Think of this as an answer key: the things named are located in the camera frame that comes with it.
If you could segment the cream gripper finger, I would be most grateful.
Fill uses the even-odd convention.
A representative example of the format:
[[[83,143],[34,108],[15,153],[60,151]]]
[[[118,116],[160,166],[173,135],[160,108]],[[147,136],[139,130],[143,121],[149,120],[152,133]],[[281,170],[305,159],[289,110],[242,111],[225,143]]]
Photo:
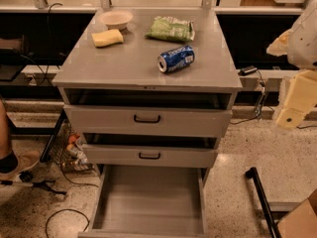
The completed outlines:
[[[290,29],[283,32],[267,48],[266,52],[275,57],[288,55],[289,37],[292,31]]]
[[[317,71],[301,70],[290,81],[275,125],[283,130],[296,128],[317,105]]]

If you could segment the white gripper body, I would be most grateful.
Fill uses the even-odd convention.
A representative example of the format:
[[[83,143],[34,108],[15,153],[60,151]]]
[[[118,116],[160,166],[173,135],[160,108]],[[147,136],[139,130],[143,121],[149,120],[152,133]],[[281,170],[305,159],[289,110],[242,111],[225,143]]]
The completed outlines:
[[[292,25],[287,59],[298,68],[317,69],[317,0],[311,1]]]

